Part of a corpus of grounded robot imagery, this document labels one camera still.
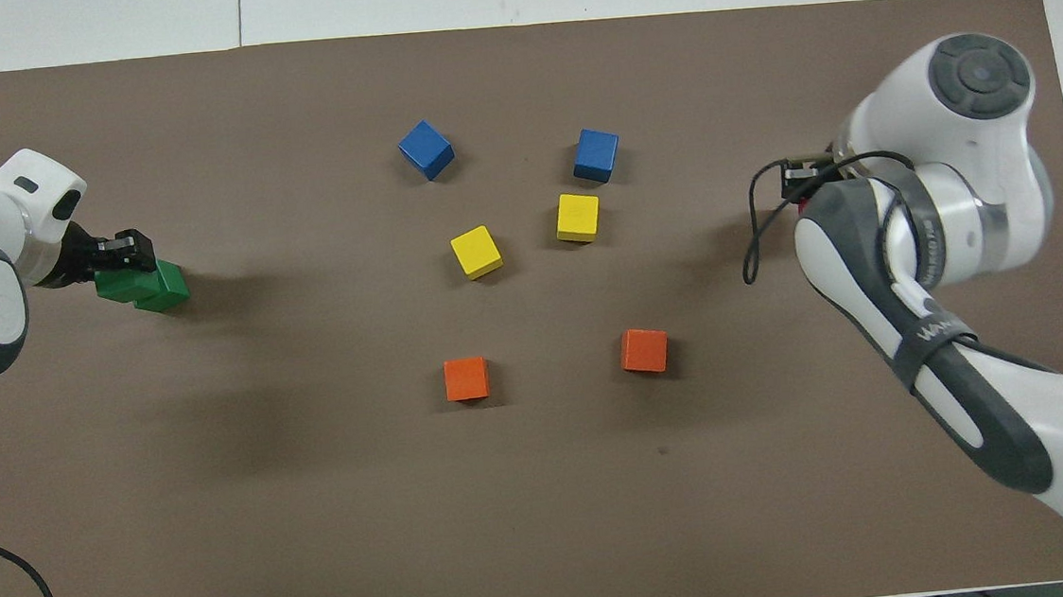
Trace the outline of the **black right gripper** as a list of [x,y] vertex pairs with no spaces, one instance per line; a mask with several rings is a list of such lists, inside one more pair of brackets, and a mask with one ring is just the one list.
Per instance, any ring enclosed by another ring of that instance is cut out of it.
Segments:
[[819,184],[840,183],[850,178],[846,167],[842,167],[842,156],[831,149],[814,157],[781,159],[778,163],[780,198],[784,202],[802,201],[810,192],[805,188],[809,181]]

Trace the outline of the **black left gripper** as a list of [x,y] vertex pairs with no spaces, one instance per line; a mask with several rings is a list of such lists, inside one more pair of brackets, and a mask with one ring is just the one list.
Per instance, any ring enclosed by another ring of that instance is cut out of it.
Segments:
[[92,237],[71,220],[62,236],[60,257],[49,273],[50,284],[92,282],[97,272],[121,272],[131,267],[144,273],[156,271],[157,259],[149,237],[131,228],[115,233],[112,239]]

